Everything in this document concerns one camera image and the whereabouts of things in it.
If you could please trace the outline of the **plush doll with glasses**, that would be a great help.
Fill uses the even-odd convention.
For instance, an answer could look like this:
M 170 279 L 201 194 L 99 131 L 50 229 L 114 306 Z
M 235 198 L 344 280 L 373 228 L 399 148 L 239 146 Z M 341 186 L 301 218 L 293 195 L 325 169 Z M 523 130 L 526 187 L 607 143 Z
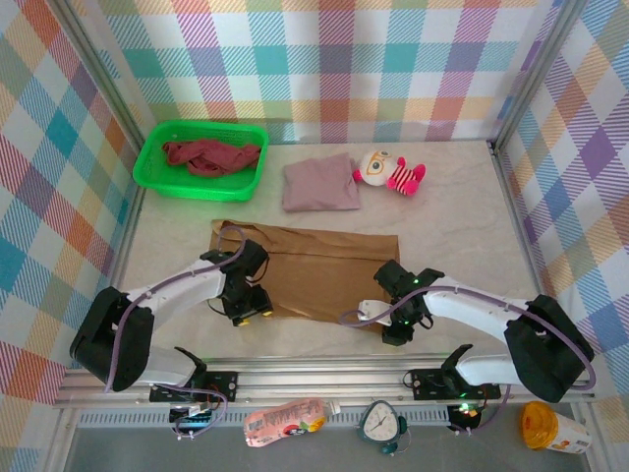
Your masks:
M 427 174 L 424 164 L 410 167 L 403 156 L 386 150 L 368 152 L 353 171 L 353 180 L 373 187 L 386 187 L 403 196 L 412 197 Z

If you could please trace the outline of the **cup with orange lid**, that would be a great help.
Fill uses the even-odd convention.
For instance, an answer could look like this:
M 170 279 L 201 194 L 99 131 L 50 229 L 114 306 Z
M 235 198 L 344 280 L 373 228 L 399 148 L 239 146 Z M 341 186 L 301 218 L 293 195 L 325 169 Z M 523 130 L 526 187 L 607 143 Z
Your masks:
M 543 402 L 524 405 L 520 426 L 523 441 L 532 450 L 580 454 L 592 445 L 592 437 L 585 426 L 556 413 Z

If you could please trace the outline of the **aluminium side rail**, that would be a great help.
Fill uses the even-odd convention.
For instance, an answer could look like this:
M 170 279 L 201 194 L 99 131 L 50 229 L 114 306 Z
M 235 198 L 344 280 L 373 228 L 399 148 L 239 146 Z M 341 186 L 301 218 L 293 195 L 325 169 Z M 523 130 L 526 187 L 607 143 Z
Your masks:
M 525 262 L 525 267 L 529 273 L 529 277 L 533 281 L 534 288 L 536 289 L 536 299 L 542 294 L 541 286 L 536 276 L 533 260 L 529 252 L 529 247 L 525 240 L 525 232 L 521 225 L 521 221 L 518 218 L 515 198 L 512 196 L 507 179 L 504 175 L 503 169 L 499 163 L 497 154 L 490 141 L 486 142 L 489 156 L 496 172 L 498 183 L 500 185 L 503 198 L 506 201 L 506 205 L 510 214 L 511 222 L 514 227 L 515 235 L 520 245 L 520 251 Z M 544 317 L 540 317 L 541 313 L 535 313 L 535 317 L 531 318 L 531 313 L 528 312 L 529 306 L 525 305 L 524 312 L 520 315 L 517 321 L 509 322 L 507 328 L 507 341 L 508 347 L 512 354 L 516 355 L 516 360 L 522 360 L 527 365 L 544 366 L 550 368 L 552 361 L 554 360 L 554 354 L 564 354 L 565 351 L 570 352 L 570 349 L 557 338 L 556 335 L 551 333 L 543 334 L 544 326 L 540 325 L 539 321 L 548 323 Z
M 110 343 L 115 337 L 104 323 L 112 320 L 109 311 L 121 297 L 118 288 L 127 267 L 143 197 L 144 190 L 136 188 L 121 228 L 114 234 L 115 245 L 108 272 L 100 279 L 98 291 L 70 348 L 72 358 L 102 380 L 107 376 Z

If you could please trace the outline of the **tan tank top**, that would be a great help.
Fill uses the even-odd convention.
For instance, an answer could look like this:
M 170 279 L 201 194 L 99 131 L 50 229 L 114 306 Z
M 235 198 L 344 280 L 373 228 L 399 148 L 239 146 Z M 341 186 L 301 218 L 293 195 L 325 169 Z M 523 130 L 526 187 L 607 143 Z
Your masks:
M 234 251 L 241 237 L 233 230 L 220 240 L 221 229 L 235 225 L 269 255 L 261 286 L 276 319 L 337 324 L 341 314 L 364 300 L 387 301 L 374 280 L 388 261 L 400 260 L 396 235 L 366 235 L 300 229 L 229 219 L 211 221 L 210 247 Z

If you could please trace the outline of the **green circuit board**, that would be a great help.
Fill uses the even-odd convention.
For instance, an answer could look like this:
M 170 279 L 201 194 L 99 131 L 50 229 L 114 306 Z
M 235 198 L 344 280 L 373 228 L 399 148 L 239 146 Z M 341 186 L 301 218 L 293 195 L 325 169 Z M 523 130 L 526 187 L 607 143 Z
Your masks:
M 212 420 L 210 409 L 201 410 L 199 406 L 181 406 L 169 410 L 168 422 L 172 430 L 182 435 L 193 435 L 205 428 Z

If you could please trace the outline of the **aluminium corner post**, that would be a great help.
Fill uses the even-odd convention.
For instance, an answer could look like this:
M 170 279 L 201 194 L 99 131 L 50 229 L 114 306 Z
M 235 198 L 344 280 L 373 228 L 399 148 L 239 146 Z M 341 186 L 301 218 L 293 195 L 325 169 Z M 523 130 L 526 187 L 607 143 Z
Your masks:
M 486 140 L 497 155 L 515 132 L 589 0 L 539 0 L 497 96 L 497 115 Z
M 122 131 L 135 151 L 140 151 L 144 137 L 123 96 L 107 72 L 70 0 L 45 0 L 62 29 L 77 50 L 94 83 L 117 118 Z

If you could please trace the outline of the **teal alarm clock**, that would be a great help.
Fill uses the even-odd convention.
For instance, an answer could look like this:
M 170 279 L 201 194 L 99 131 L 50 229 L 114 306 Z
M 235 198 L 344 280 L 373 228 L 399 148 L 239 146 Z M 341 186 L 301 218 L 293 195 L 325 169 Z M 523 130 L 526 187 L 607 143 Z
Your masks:
M 399 451 L 399 440 L 408 432 L 407 422 L 384 400 L 375 401 L 362 416 L 358 436 L 380 448 L 386 455 Z

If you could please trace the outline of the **pink snack pouch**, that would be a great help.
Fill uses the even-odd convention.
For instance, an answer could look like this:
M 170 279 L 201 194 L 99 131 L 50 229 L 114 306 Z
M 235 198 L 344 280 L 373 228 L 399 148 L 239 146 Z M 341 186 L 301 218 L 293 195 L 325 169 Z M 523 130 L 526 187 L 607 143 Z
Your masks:
M 256 411 L 244 422 L 245 441 L 249 447 L 271 443 L 320 430 L 331 416 L 341 412 L 334 400 L 305 398 Z

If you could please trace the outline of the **long aluminium frame rail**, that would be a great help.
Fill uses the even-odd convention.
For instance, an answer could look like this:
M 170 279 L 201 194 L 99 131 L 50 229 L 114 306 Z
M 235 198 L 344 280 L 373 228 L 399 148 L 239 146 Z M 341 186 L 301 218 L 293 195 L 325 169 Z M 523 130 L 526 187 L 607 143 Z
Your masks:
M 408 365 L 342 364 L 325 359 L 320 364 L 216 363 L 209 367 L 220 374 L 237 374 L 237 406 L 275 406 L 302 397 L 336 400 L 342 406 L 362 406 L 383 399 L 394 405 L 414 400 L 406 387 Z M 62 382 L 57 408 L 132 408 L 149 405 L 148 385 L 135 385 L 122 392 L 104 391 L 104 385 L 86 370 L 72 370 Z

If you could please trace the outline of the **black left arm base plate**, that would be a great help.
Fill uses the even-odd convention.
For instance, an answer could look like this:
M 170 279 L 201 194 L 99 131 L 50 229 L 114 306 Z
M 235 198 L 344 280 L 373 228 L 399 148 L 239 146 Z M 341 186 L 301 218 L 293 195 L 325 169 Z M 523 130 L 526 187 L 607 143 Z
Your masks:
M 154 385 L 149 392 L 148 400 L 151 403 L 193 403 L 205 401 L 219 401 L 215 395 L 200 393 L 200 390 L 211 390 L 220 392 L 228 401 L 236 398 L 238 387 L 238 373 L 233 371 L 210 372 L 195 376 L 184 385 L 185 391 L 181 387 L 175 388 L 173 385 Z

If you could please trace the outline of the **small controller board with led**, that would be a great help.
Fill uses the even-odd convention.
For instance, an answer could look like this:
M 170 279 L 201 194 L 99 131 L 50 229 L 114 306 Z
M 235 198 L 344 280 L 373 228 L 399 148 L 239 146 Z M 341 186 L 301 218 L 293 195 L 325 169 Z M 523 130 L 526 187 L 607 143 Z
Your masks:
M 462 403 L 447 407 L 450 425 L 448 428 L 454 432 L 466 432 L 476 429 L 482 420 L 482 410 L 474 405 Z

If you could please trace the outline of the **maroon tank top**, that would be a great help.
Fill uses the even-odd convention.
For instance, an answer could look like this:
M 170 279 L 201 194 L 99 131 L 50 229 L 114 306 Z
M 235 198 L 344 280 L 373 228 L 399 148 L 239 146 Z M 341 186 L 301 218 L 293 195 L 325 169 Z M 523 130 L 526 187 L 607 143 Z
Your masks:
M 217 178 L 256 167 L 261 147 L 236 147 L 218 140 L 201 139 L 190 142 L 167 142 L 162 146 L 171 166 L 185 166 L 192 175 Z

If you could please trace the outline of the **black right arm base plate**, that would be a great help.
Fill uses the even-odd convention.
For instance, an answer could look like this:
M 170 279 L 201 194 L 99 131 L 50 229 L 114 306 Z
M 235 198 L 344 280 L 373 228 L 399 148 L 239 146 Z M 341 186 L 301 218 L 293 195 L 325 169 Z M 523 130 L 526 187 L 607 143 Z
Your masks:
M 497 384 L 469 385 L 446 376 L 441 369 L 409 370 L 403 384 L 412 390 L 415 400 L 494 400 L 502 396 Z

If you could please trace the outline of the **mauve tank top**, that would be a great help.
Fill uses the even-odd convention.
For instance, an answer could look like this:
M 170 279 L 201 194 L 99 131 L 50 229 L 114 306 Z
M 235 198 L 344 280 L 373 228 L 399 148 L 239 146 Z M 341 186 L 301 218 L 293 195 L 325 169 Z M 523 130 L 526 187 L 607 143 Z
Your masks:
M 347 152 L 286 165 L 282 208 L 287 212 L 359 209 L 353 171 Z

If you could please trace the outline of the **green plastic basket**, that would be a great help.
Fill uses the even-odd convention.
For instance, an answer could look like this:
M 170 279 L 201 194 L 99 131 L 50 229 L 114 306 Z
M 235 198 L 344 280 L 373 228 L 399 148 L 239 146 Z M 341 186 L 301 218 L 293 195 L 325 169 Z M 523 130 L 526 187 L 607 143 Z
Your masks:
M 239 172 L 216 178 L 196 176 L 183 165 L 167 163 L 162 149 L 168 142 L 181 144 L 200 139 L 222 144 L 260 147 L 258 164 Z M 133 170 L 136 183 L 164 196 L 217 202 L 245 202 L 252 198 L 260 181 L 269 145 L 264 128 L 248 124 L 201 120 L 169 120 L 156 125 L 148 134 Z

